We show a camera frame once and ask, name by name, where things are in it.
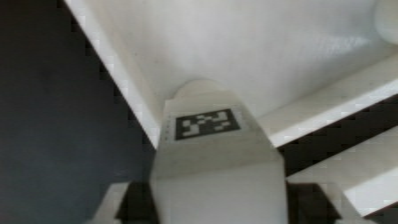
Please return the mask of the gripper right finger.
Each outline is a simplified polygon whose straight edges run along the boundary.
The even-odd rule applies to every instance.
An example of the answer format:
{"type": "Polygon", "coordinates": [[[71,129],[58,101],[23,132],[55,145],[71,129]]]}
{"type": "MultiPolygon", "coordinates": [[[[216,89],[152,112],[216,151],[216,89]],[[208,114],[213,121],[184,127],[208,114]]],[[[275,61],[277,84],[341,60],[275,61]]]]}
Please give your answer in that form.
{"type": "Polygon", "coordinates": [[[288,184],[289,224],[362,224],[348,198],[332,183],[288,184]]]}

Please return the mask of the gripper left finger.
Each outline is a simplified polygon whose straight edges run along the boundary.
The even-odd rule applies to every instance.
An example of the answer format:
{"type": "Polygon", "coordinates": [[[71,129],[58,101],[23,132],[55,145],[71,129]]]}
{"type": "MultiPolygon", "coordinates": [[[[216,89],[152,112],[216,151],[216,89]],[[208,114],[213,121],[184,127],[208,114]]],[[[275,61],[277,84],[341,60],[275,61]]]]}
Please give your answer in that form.
{"type": "Polygon", "coordinates": [[[145,182],[113,183],[85,224],[160,224],[145,182]]]}

